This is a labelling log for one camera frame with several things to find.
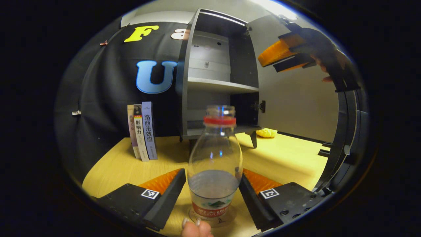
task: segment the book spine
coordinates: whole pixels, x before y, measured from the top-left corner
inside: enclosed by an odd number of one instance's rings
[[[129,125],[130,139],[136,159],[140,159],[140,152],[137,145],[136,129],[134,126],[133,105],[127,105],[127,120]]]
[[[152,102],[142,102],[143,127],[149,159],[158,159],[152,122]]]
[[[148,153],[146,150],[146,143],[144,137],[144,129],[142,122],[142,105],[133,105],[134,107],[134,121],[136,127],[136,138],[137,144],[140,152],[141,160],[146,162],[149,161]]]

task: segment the bottle neck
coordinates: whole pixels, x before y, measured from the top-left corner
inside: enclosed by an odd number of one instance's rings
[[[234,126],[219,126],[219,125],[206,125],[205,133],[208,134],[219,134],[222,136],[226,136],[228,134],[234,134]]]

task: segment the yellow sponge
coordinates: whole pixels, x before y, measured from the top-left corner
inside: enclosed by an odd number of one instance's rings
[[[257,130],[256,134],[261,137],[275,137],[275,134],[277,133],[277,130],[269,129],[269,128],[263,128],[261,130]]]

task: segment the clear plastic bottle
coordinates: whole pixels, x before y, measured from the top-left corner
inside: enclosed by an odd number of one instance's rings
[[[204,117],[206,128],[189,159],[187,180],[193,205],[190,218],[201,217],[212,226],[223,222],[221,218],[242,176],[242,153],[234,134],[234,116],[234,106],[209,105]]]

